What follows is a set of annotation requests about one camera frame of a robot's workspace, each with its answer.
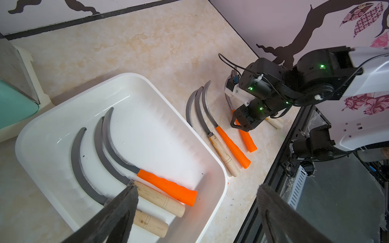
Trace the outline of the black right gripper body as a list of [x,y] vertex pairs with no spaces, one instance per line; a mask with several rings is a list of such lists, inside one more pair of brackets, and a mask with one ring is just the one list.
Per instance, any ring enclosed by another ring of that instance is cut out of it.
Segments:
[[282,75],[285,68],[265,58],[249,64],[240,76],[241,89],[255,97],[248,106],[235,109],[230,125],[245,132],[254,130],[267,117],[280,118],[292,106],[291,99],[282,93]]

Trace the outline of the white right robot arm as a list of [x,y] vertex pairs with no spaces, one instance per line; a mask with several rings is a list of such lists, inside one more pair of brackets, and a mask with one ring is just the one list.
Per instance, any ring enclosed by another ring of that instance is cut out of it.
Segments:
[[325,123],[291,141],[294,161],[332,160],[389,140],[388,48],[318,49],[292,68],[259,58],[232,74],[224,91],[242,102],[231,126],[245,132],[293,106],[317,108]]

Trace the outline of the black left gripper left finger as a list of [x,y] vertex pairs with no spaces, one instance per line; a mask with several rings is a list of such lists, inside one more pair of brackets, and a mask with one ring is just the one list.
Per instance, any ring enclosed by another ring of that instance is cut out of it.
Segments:
[[129,239],[139,199],[137,186],[125,188],[65,243],[126,243]]

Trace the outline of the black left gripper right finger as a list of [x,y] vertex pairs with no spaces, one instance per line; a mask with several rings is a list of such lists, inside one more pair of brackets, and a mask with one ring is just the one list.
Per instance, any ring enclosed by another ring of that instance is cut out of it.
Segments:
[[259,186],[258,213],[269,243],[278,243],[274,226],[294,243],[330,243],[331,240],[310,225],[295,209],[288,205],[271,187]]

